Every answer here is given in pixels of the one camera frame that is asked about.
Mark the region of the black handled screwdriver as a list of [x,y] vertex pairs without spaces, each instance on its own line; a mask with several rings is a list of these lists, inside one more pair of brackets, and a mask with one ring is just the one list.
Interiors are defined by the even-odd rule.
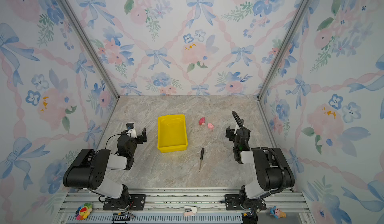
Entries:
[[205,153],[205,148],[201,148],[201,153],[200,153],[200,162],[199,162],[199,172],[202,169],[202,163],[204,159],[204,153]]

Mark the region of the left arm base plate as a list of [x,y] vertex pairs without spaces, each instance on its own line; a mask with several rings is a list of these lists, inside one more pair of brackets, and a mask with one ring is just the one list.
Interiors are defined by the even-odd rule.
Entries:
[[145,194],[122,196],[118,199],[105,198],[104,211],[142,211],[146,202]]

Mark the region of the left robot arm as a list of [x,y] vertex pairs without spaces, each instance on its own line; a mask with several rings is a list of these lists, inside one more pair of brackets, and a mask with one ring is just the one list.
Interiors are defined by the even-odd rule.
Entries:
[[106,177],[107,170],[129,171],[139,144],[147,142],[146,129],[138,135],[133,123],[118,135],[117,152],[109,149],[83,149],[64,174],[63,184],[73,189],[87,189],[99,195],[104,211],[142,211],[145,194],[130,194],[124,184]]

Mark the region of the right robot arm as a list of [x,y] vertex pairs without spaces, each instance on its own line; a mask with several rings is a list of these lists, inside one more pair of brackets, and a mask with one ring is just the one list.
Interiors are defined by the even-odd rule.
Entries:
[[237,126],[226,129],[226,138],[234,143],[234,159],[255,167],[256,179],[243,185],[237,195],[225,195],[228,211],[265,211],[265,199],[295,185],[294,174],[280,148],[250,148],[251,131]]

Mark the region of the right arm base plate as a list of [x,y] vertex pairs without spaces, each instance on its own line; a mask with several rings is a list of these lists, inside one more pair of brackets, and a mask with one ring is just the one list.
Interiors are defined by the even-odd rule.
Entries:
[[225,204],[227,211],[260,212],[267,210],[267,206],[264,200],[248,199],[245,196],[241,196],[239,194],[226,194],[225,199],[221,201],[221,204]]

